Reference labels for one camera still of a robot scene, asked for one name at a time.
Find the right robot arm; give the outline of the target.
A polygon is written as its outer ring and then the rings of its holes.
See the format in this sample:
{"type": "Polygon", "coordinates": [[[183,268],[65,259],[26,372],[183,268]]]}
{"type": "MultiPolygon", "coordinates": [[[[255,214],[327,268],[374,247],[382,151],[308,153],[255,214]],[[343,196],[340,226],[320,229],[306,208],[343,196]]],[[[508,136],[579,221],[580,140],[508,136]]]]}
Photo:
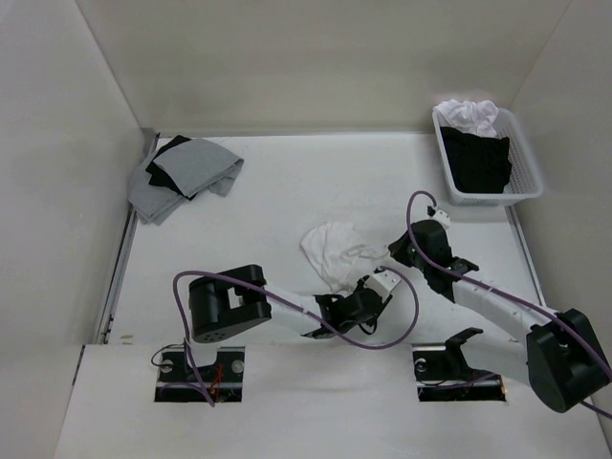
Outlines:
{"type": "Polygon", "coordinates": [[[393,260],[418,270],[433,292],[515,339],[513,351],[486,361],[495,373],[530,386],[550,409],[564,413],[611,384],[611,366],[585,314],[536,306],[486,283],[476,264],[452,254],[442,224],[413,223],[388,249],[393,260]]]}

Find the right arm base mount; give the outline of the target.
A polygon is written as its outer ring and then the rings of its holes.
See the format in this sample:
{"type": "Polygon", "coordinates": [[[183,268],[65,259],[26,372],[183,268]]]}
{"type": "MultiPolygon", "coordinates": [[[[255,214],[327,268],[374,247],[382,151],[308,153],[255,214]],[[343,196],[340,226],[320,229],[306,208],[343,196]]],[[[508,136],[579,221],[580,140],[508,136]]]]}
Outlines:
{"type": "Polygon", "coordinates": [[[442,343],[412,345],[420,402],[506,402],[502,378],[470,367],[465,359],[462,346],[482,333],[482,329],[470,327],[442,343]]]}

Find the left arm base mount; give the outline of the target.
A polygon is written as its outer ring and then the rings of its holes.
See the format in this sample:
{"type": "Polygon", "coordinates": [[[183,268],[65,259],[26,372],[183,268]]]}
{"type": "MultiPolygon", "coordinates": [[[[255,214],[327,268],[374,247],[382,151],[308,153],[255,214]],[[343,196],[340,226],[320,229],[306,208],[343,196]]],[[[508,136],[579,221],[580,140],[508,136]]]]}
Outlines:
{"type": "MultiPolygon", "coordinates": [[[[150,359],[158,370],[156,403],[206,403],[184,346],[169,344],[150,359]]],[[[213,364],[198,368],[200,379],[215,404],[241,403],[245,374],[245,348],[222,347],[213,364]]]]}

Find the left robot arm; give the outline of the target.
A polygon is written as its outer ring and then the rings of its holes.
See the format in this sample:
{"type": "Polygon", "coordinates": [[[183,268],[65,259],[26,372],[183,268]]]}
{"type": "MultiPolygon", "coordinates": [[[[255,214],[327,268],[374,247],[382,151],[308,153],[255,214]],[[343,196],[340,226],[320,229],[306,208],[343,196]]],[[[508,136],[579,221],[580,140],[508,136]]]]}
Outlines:
{"type": "Polygon", "coordinates": [[[182,369],[194,381],[206,380],[222,342],[266,322],[306,339],[330,339],[372,326],[400,283],[398,275],[377,270],[359,279],[349,295],[297,295],[268,283],[258,265],[223,272],[219,279],[197,278],[188,286],[191,349],[182,369]]]}

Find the white tank top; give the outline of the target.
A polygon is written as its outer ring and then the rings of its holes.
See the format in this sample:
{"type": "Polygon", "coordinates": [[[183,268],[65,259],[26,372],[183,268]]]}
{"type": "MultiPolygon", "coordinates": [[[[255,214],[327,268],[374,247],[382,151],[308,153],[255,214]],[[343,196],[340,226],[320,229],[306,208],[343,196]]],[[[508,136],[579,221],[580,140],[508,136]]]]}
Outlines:
{"type": "Polygon", "coordinates": [[[388,256],[382,244],[370,244],[353,223],[329,221],[310,229],[300,247],[333,293],[348,292],[388,256]]]}

